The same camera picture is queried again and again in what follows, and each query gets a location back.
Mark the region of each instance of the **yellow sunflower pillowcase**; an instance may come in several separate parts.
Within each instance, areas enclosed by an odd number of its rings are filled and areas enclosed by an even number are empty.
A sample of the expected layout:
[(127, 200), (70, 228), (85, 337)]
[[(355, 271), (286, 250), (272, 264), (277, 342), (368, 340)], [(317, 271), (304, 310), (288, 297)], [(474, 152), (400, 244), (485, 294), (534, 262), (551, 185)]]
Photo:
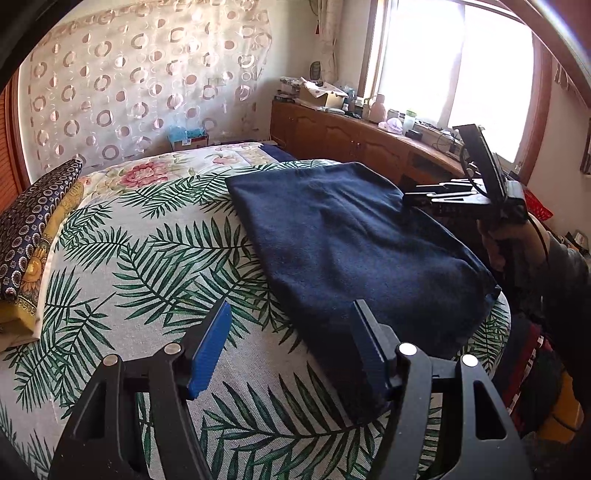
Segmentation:
[(42, 324), (40, 316), (36, 314), (38, 304), (44, 305), (44, 298), (40, 301), (40, 292), (42, 283), (47, 283), (48, 280), (48, 275), (44, 278), (44, 272), (49, 274), (51, 270), (48, 268), (48, 255), (62, 222), (80, 205), (83, 195), (84, 184), (76, 181), (51, 214), (22, 274), (16, 299), (0, 301), (0, 317), (5, 319), (0, 323), (0, 352), (11, 345), (22, 345), (39, 339)]

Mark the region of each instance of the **window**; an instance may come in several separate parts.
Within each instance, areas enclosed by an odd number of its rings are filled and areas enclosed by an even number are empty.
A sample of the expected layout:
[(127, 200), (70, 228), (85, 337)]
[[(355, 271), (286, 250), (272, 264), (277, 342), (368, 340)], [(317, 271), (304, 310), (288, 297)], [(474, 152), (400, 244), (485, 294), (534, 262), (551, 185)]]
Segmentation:
[(534, 77), (531, 30), (451, 0), (398, 0), (376, 93), (440, 128), (478, 124), (492, 151), (515, 162)]

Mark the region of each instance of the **human hand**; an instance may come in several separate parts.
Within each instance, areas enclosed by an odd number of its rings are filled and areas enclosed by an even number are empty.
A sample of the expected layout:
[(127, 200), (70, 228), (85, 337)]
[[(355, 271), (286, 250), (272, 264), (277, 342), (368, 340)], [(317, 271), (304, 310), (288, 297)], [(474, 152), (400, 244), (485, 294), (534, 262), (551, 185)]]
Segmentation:
[[(523, 225), (506, 224), (492, 231), (487, 231), (481, 221), (478, 221), (478, 231), (482, 237), (482, 244), (486, 248), (491, 268), (502, 272), (505, 268), (506, 260), (501, 255), (498, 241), (500, 240), (516, 240), (522, 243), (525, 259), (531, 268), (537, 267), (545, 260), (546, 250), (550, 248), (550, 234), (546, 231), (543, 225), (530, 215), (535, 226), (531, 222), (526, 222)], [(540, 241), (540, 237), (536, 231), (539, 230), (544, 245)]]

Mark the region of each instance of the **blue patterned pillow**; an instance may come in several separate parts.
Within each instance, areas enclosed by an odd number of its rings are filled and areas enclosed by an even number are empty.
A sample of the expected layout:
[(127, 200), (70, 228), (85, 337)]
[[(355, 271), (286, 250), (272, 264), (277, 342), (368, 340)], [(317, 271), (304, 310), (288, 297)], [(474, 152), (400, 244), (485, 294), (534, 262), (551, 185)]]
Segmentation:
[(16, 300), (41, 234), (64, 195), (80, 176), (82, 161), (74, 158), (43, 175), (0, 215), (0, 299)]

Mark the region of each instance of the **bottle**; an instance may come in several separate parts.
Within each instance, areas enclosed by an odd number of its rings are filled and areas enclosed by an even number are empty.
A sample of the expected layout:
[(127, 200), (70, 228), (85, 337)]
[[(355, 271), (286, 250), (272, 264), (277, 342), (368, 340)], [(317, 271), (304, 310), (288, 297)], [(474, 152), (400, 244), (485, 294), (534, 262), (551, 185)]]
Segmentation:
[(417, 114), (412, 110), (407, 110), (406, 115), (404, 117), (404, 123), (402, 125), (402, 134), (404, 135), (409, 130), (412, 130), (414, 127), (415, 120), (417, 119)]
[(363, 114), (361, 115), (363, 120), (369, 120), (369, 98), (363, 101)]
[(384, 106), (384, 102), (386, 97), (379, 93), (376, 98), (374, 104), (371, 106), (369, 111), (369, 121), (375, 124), (380, 122), (385, 122), (387, 119), (386, 115), (386, 107)]

